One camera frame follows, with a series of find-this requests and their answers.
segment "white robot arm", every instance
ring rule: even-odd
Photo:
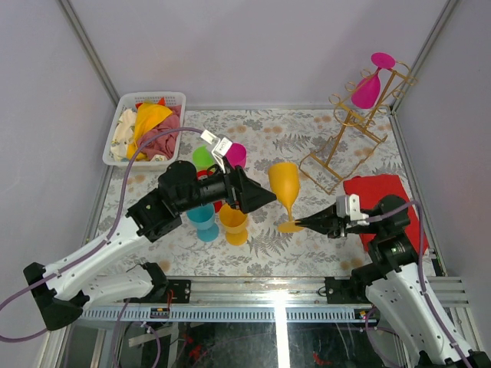
[[[363,210],[357,195],[343,195],[327,209],[295,221],[329,238],[375,234],[368,244],[371,264],[354,269],[349,280],[326,278],[328,302],[333,297],[346,304],[370,301],[404,342],[411,361],[419,362],[417,367],[491,368],[488,356],[472,351],[457,333],[424,276],[422,251],[418,257],[404,232],[409,205],[389,195],[374,209]]]
[[[161,300],[169,283],[158,264],[142,264],[123,274],[98,275],[117,259],[180,226],[181,213],[222,199],[249,213],[276,200],[273,193],[249,179],[241,167],[232,168],[222,158],[229,140],[216,139],[207,131],[202,137],[216,143],[212,154],[218,167],[211,176],[197,179],[192,163],[176,161],[159,177],[158,187],[132,205],[110,234],[102,234],[60,261],[46,266],[32,263],[24,269],[30,285],[48,279],[31,290],[48,330],[71,324],[97,304],[128,297]]]

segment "red cloth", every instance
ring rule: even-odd
[[[378,201],[389,194],[395,194],[409,202],[406,191],[397,175],[377,175],[377,176],[355,176],[353,179],[343,182],[346,194],[358,194],[360,196],[360,206],[362,209],[372,209]],[[416,252],[420,249],[420,222],[413,207],[409,208],[409,220],[411,223],[406,227],[406,235],[409,238]],[[361,234],[361,242],[364,250],[367,251],[367,244],[374,238],[372,234]],[[427,237],[424,237],[424,250],[428,249]]]

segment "white plastic basket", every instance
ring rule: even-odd
[[[184,112],[186,110],[186,96],[180,92],[136,92],[133,94],[125,94],[121,97],[119,104],[117,105],[116,112],[114,113],[113,123],[110,125],[109,135],[107,136],[106,146],[104,147],[104,153],[102,155],[102,160],[106,165],[126,167],[128,166],[128,161],[116,161],[114,160],[113,154],[110,151],[110,144],[114,136],[114,131],[116,130],[117,121],[119,120],[121,114],[126,109],[132,109],[137,111],[135,107],[136,104],[144,101],[152,101],[155,104],[159,102],[161,98],[166,99],[167,106],[182,105],[181,116],[180,116],[180,126],[184,126]],[[167,161],[135,161],[131,166],[131,169],[135,170],[146,170],[146,171],[159,171],[165,169],[168,165],[176,161],[177,155],[179,153],[179,144],[181,141],[181,135],[177,137],[176,149],[174,150],[174,156]]]

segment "yellow wine glass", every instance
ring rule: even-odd
[[[300,178],[298,176],[298,167],[294,163],[276,163],[268,171],[269,185],[271,190],[276,194],[276,198],[284,205],[288,213],[288,222],[290,225],[281,224],[278,227],[280,232],[299,232],[303,228],[295,225],[292,215],[292,206],[297,200],[300,192]]]

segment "white wall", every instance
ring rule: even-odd
[[[72,0],[120,94],[329,104],[370,55],[412,64],[445,0]]]
[[[491,353],[491,2],[462,2],[401,105],[443,259],[462,276]]]
[[[82,243],[114,110],[56,2],[0,2],[0,299],[22,270]],[[0,313],[0,334],[44,326],[27,296]],[[42,338],[0,343],[0,366],[30,367]]]

